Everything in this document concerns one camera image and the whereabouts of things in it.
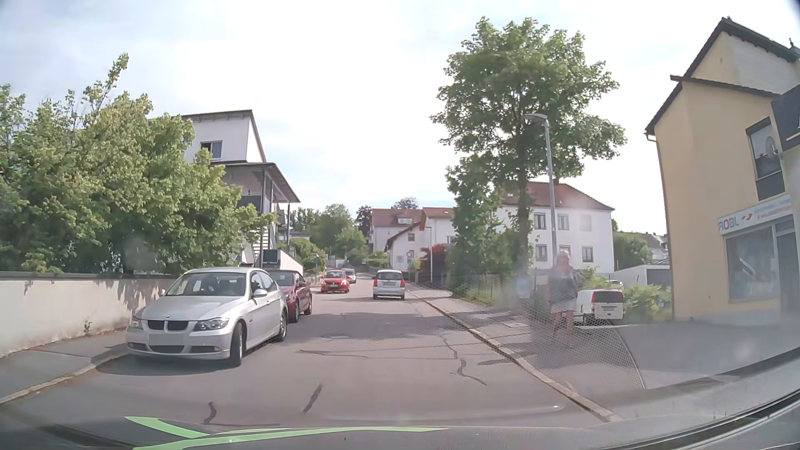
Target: red hatchback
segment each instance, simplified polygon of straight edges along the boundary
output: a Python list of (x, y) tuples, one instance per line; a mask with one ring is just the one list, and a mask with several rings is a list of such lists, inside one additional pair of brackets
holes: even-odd
[(311, 288), (298, 271), (267, 271), (275, 283), (286, 295), (286, 306), (289, 308), (289, 321), (296, 323), (300, 313), (311, 314)]
[(327, 271), (322, 277), (320, 292), (350, 292), (350, 281), (344, 271)]

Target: license plate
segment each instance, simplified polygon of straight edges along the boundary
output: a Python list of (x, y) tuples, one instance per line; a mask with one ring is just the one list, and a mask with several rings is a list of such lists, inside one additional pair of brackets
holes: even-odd
[(183, 335), (173, 333), (158, 333), (150, 335), (150, 345), (183, 345)]

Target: woman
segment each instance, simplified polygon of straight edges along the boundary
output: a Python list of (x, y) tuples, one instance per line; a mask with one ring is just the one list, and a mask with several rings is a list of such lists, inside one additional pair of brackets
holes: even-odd
[(555, 266), (547, 275), (547, 294), (550, 301), (550, 314), (553, 318), (553, 336), (561, 323), (561, 314), (566, 316), (567, 335), (572, 337), (573, 311), (578, 298), (578, 275), (570, 265), (570, 255), (558, 253)]

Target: asphalt road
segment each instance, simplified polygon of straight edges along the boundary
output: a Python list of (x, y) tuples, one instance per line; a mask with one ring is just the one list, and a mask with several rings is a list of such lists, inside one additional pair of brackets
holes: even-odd
[(583, 427), (590, 413), (421, 300), (314, 294), (314, 314), (239, 368), (129, 356), (0, 407), (0, 429), (148, 416), (230, 427)]

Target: sky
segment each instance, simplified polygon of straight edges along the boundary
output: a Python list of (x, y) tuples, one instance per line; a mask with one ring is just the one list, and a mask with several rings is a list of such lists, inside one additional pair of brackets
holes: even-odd
[(620, 82), (590, 112), (623, 125), (628, 143), (562, 181), (615, 208), (624, 231), (666, 231), (644, 127), (719, 19), (800, 42), (788, 0), (0, 0), (0, 83), (31, 102), (61, 98), (126, 52), (120, 89), (147, 93), (159, 114), (252, 109), (298, 206), (451, 206), (445, 173), (459, 155), (429, 117), (447, 56), (481, 16), (580, 32), (587, 62), (606, 61)]

